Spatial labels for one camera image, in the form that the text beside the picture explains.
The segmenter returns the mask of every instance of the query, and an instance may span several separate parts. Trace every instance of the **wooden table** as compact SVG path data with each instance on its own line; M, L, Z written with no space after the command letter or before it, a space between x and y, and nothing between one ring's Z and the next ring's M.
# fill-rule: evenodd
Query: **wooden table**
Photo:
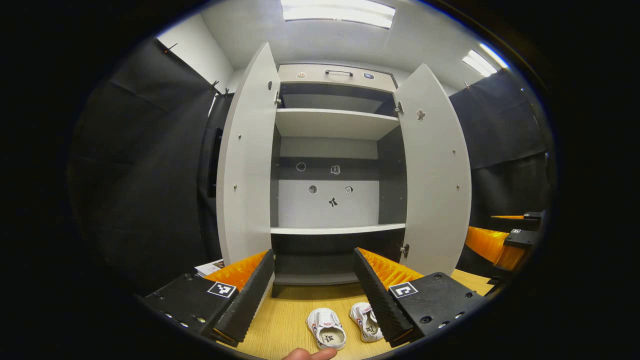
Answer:
M493 287L486 283L489 279L459 270L454 270L451 277L480 295ZM296 347L313 354L318 347L307 327L307 316L319 307L334 310L347 334L346 346L334 359L366 359L391 350L384 339L375 343L360 339L360 329L349 317L356 302L368 302L359 283L286 286L276 299L269 295L264 299L244 342L236 350L265 359L281 359Z

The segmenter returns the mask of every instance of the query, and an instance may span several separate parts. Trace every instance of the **finger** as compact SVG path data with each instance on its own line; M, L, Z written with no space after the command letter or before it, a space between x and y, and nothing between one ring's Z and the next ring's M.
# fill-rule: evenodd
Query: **finger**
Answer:
M329 360L329 359L333 359L333 357L336 356L337 354L338 354L338 350L335 350L332 347L328 347L316 352L315 354L312 354L311 360Z
M311 354L303 348L295 348L289 355L282 358L282 360L310 360Z

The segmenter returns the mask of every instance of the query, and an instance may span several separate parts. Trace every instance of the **pair of shoes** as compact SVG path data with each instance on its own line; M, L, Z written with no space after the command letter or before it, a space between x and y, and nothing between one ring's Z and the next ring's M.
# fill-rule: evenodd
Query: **pair of shoes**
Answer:
M371 305L366 302L354 304L349 317L359 326L362 341L372 343L382 339L382 331ZM331 309L320 307L313 310L307 317L307 326L316 338L320 349L332 347L340 350L347 342L347 334L342 328L338 315Z

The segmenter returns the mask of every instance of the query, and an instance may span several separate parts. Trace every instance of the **drawer handle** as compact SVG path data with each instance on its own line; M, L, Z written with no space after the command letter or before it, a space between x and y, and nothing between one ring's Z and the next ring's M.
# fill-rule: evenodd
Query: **drawer handle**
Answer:
M325 74L329 74L329 72L343 72L345 74L349 74L349 76L353 76L353 73L350 71L342 71L342 70L325 70L324 71Z

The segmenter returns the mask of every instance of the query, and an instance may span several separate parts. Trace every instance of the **fluorescent light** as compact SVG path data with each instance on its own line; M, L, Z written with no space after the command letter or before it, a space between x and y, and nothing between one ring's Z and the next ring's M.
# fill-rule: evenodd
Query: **fluorescent light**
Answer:
M478 71L484 77L497 72L493 65L474 50L469 51L469 55L465 56L462 62L474 68L475 71Z
M369 0L280 0L289 20L327 19L362 22L390 28L396 9Z
M480 44L480 47L487 54L489 54L489 56L491 56L495 60L495 62L498 63L498 65L500 65L501 67L503 67L505 69L509 67L509 65L507 65L507 63L504 62L504 60L500 56L498 56L498 54L496 54L493 50L489 49L489 47L487 47L487 45Z

